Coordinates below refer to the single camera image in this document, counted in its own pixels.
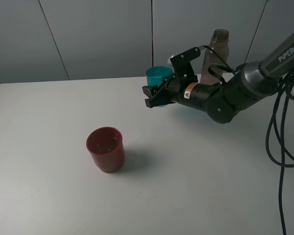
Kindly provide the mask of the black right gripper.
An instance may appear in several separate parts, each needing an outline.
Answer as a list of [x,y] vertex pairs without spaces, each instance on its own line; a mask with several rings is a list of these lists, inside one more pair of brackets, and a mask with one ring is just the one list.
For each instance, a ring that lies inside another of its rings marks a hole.
[[147,96],[145,104],[148,108],[165,106],[168,104],[178,103],[188,105],[184,98],[184,92],[189,85],[188,77],[169,77],[166,83],[155,86],[143,86],[143,93]]

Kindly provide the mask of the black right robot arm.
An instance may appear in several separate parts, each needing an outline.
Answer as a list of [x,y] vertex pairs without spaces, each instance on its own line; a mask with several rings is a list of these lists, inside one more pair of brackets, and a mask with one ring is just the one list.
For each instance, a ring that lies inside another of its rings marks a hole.
[[290,92],[291,82],[282,76],[294,72],[294,33],[261,62],[251,62],[232,70],[227,65],[211,64],[214,69],[233,73],[229,80],[217,75],[219,85],[200,84],[191,66],[204,46],[191,48],[170,59],[174,73],[157,86],[143,86],[149,108],[178,103],[206,112],[215,122],[229,123],[240,111],[275,94],[282,85]]

